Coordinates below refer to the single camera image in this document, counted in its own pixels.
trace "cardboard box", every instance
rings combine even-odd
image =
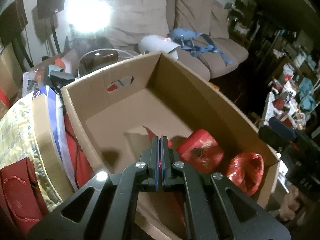
[[[23,72],[10,43],[0,54],[0,89],[13,98],[20,89]]]
[[[113,82],[131,84],[107,91]],[[193,131],[207,130],[230,160],[241,152],[264,158],[265,176],[254,196],[265,207],[275,185],[278,160],[257,129],[224,95],[165,53],[115,63],[62,88],[76,137],[93,170],[121,172],[150,147],[145,129],[167,136],[173,148]],[[139,193],[136,223],[154,239],[184,237],[172,193]]]

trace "white round object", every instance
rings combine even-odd
[[[164,51],[170,54],[173,58],[178,59],[176,48],[179,44],[173,42],[170,38],[164,38],[158,35],[149,35],[138,43],[140,53],[146,54],[152,51]]]

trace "teal item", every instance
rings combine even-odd
[[[316,101],[313,98],[312,81],[308,78],[303,78],[299,85],[300,93],[299,97],[301,101],[300,108],[305,111],[311,111],[316,106]]]

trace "black tool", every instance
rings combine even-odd
[[[275,117],[259,129],[259,138],[281,153],[288,168],[286,178],[313,201],[320,199],[320,147],[303,131],[292,129]]]
[[[28,240],[131,239],[139,191],[159,187],[182,192],[189,240],[291,239],[281,223],[228,178],[198,173],[168,148],[166,137],[154,137],[138,162],[121,173],[98,173],[33,226]]]

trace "sofa cushion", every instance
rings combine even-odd
[[[174,21],[176,18],[176,0],[167,0],[167,23],[169,31],[174,28]]]
[[[202,37],[198,37],[195,40],[195,45],[205,47],[207,43],[204,41]],[[199,59],[201,62],[209,69],[211,78],[216,78],[223,76],[225,74],[230,73],[235,70],[239,63],[236,58],[223,46],[220,46],[216,43],[216,46],[232,61],[232,64],[225,64],[223,59],[218,53],[214,52],[205,52],[202,53]]]
[[[222,5],[213,5],[211,9],[210,19],[210,36],[212,38],[229,38],[227,27],[227,17],[229,11],[224,9]]]
[[[196,57],[192,57],[189,52],[177,48],[178,60],[186,67],[190,68],[194,73],[197,73],[204,80],[209,81],[211,75],[209,69]]]
[[[137,44],[144,36],[166,37],[166,0],[106,0],[112,8],[104,35],[114,46]]]
[[[176,0],[176,25],[209,34],[213,0]]]
[[[249,52],[239,45],[238,43],[234,42],[231,39],[213,39],[216,45],[219,47],[224,47],[227,49],[238,61],[238,63],[244,62],[247,57],[249,56]]]

